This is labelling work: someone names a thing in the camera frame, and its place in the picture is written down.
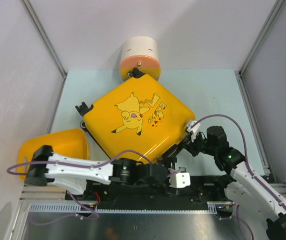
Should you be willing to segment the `yellow Pikachu suitcase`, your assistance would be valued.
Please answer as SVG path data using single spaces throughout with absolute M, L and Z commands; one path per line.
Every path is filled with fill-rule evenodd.
M 129 79 L 91 105 L 75 108 L 90 136 L 112 158 L 155 162 L 186 137 L 195 115 L 157 80 L 137 68 Z

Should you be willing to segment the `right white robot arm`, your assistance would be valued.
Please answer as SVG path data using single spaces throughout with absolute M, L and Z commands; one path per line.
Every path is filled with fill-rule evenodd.
M 199 127 L 188 127 L 184 140 L 162 156 L 175 157 L 183 149 L 194 157 L 199 153 L 212 156 L 218 169 L 225 172 L 216 180 L 214 197 L 220 201 L 229 199 L 259 213 L 267 222 L 268 238 L 286 240 L 286 198 L 256 174 L 239 150 L 229 145 L 221 126 L 207 128 L 206 137 L 202 137 Z

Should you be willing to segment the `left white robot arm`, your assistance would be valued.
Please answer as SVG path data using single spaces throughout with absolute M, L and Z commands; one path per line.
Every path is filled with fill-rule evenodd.
M 93 195 L 88 181 L 110 185 L 162 186 L 176 171 L 164 164 L 139 164 L 122 154 L 106 161 L 70 158 L 57 154 L 52 146 L 43 145 L 34 152 L 24 183 L 44 187 L 58 186 L 87 200 Z

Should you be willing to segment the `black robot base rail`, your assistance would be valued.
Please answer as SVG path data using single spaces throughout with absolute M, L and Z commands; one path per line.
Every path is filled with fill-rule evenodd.
M 185 188 L 169 187 L 169 195 L 156 188 L 133 185 L 103 185 L 87 181 L 78 201 L 93 202 L 99 210 L 107 211 L 200 211 L 229 209 L 235 202 L 228 199 L 218 183 L 220 176 L 192 176 L 191 185 Z

